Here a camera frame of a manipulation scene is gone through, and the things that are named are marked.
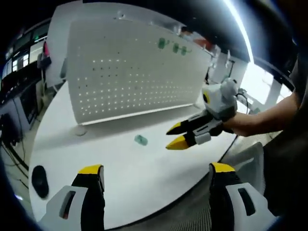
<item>green object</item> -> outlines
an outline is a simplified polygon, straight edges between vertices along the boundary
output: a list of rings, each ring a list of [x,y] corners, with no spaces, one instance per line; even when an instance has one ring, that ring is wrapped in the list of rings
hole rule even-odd
[[[175,54],[178,53],[179,48],[180,48],[179,44],[178,44],[178,43],[175,43],[175,44],[173,45],[173,52],[174,52]]]
[[[135,136],[134,140],[135,142],[137,142],[138,144],[141,144],[142,146],[146,146],[148,144],[148,140],[142,135]]]
[[[187,47],[182,47],[181,54],[186,55],[186,53],[187,53]]]
[[[165,48],[165,45],[166,45],[166,40],[164,38],[160,38],[158,41],[158,48],[163,49]]]

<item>computer mouse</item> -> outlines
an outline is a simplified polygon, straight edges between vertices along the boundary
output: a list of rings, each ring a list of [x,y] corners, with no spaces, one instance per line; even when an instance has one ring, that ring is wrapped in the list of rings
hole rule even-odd
[[[40,198],[44,199],[49,193],[46,171],[43,166],[34,167],[32,172],[32,185]]]

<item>white table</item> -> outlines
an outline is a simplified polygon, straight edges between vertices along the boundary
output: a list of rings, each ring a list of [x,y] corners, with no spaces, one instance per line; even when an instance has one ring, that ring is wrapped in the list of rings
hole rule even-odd
[[[238,106],[246,112],[246,107]],[[79,170],[94,164],[104,165],[106,229],[144,218],[182,196],[208,173],[209,163],[218,161],[235,137],[223,132],[185,151],[167,150],[165,146],[176,138],[165,135],[168,129],[199,111],[191,106],[88,125],[88,132],[79,137],[65,83],[42,119],[31,155],[30,176],[35,166],[44,166],[50,189],[42,200],[29,178],[36,220]],[[138,134],[148,139],[147,146],[134,141]]]

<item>white pegboard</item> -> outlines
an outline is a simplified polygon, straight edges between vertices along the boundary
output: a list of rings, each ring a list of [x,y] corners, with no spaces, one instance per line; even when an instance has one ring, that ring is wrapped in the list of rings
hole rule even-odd
[[[75,21],[67,80],[76,121],[86,124],[195,103],[210,58],[196,44],[157,26],[119,19]]]

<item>human hand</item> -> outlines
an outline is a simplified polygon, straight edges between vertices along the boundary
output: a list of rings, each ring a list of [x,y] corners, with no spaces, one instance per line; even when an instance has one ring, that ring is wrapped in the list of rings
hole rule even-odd
[[[233,131],[239,136],[251,136],[254,131],[254,118],[251,115],[237,113],[234,117],[223,123],[226,132]]]

